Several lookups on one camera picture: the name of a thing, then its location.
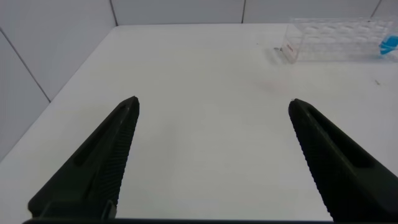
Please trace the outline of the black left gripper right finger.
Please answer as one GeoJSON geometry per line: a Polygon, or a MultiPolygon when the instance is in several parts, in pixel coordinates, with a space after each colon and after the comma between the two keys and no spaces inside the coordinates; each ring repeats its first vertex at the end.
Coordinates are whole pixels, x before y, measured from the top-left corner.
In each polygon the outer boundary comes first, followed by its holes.
{"type": "Polygon", "coordinates": [[[310,173],[336,222],[397,221],[397,176],[311,104],[289,103],[310,173]]]}

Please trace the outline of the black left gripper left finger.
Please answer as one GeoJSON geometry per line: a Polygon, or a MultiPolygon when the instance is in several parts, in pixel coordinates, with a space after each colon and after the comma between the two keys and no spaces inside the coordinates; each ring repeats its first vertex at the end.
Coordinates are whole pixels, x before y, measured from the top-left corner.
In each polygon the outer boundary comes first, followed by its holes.
{"type": "Polygon", "coordinates": [[[115,217],[138,117],[137,97],[120,102],[32,197],[32,216],[115,217]]]}

